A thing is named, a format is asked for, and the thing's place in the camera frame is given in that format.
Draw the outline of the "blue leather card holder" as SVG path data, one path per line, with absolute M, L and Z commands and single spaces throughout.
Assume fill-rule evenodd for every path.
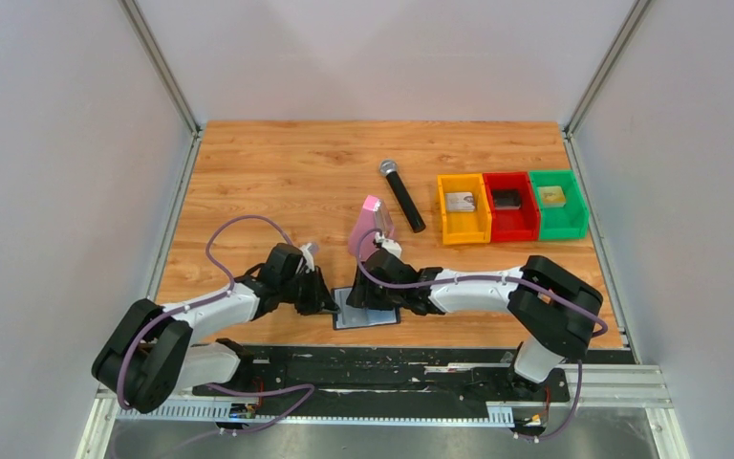
M 336 288 L 332 296 L 339 312 L 333 316 L 333 329 L 336 331 L 362 329 L 386 325 L 395 325 L 401 322 L 399 310 L 382 311 L 361 309 L 349 306 L 346 299 L 351 288 Z

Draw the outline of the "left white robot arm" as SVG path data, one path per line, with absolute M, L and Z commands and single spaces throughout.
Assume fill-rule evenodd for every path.
M 92 376 L 140 413 L 157 409 L 175 391 L 208 383 L 232 395 L 247 393 L 255 372 L 244 348 L 230 339 L 207 338 L 281 304 L 302 316 L 337 312 L 314 262 L 317 251 L 314 243 L 279 243 L 266 262 L 215 292 L 164 305 L 135 301 L 98 352 Z

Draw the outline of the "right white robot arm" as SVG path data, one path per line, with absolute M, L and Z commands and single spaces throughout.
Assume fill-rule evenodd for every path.
M 385 249 L 358 264 L 347 305 L 406 309 L 419 316 L 461 312 L 509 313 L 529 332 L 507 373 L 513 395 L 531 399 L 563 361 L 579 361 L 592 339 L 607 333 L 603 296 L 542 255 L 521 267 L 493 272 L 415 269 Z

